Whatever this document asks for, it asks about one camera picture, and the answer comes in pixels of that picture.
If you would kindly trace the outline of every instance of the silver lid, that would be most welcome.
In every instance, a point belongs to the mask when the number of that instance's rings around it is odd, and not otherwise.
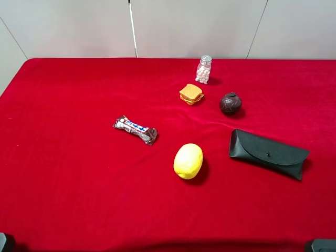
[[[203,55],[201,57],[201,60],[204,61],[204,62],[210,62],[212,60],[212,58],[209,55]]]

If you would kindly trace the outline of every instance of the toy sandwich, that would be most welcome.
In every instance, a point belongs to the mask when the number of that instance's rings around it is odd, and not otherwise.
[[[180,98],[189,105],[200,101],[203,96],[202,90],[193,84],[187,84],[187,86],[180,91]]]

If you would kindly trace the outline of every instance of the white wall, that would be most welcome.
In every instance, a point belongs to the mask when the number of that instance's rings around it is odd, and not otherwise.
[[[336,59],[336,0],[269,0],[249,58]]]
[[[0,19],[0,95],[25,60],[25,55]]]
[[[139,57],[246,58],[266,0],[131,0]]]
[[[127,0],[0,0],[28,58],[134,57]]]

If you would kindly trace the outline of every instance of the black case flap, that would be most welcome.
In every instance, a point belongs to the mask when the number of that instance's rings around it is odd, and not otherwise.
[[[309,151],[262,138],[245,131],[235,129],[242,147],[252,156],[277,165],[293,165],[303,162]]]

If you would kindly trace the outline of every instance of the black object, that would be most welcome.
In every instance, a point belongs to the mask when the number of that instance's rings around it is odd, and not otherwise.
[[[14,237],[0,233],[0,252],[12,252],[15,247]]]
[[[236,93],[227,93],[219,103],[220,110],[227,114],[235,114],[242,107],[242,101]]]
[[[305,252],[336,252],[335,239],[315,239],[307,242]]]
[[[231,134],[229,156],[260,164],[271,170],[302,179],[302,164],[309,151],[235,129]]]

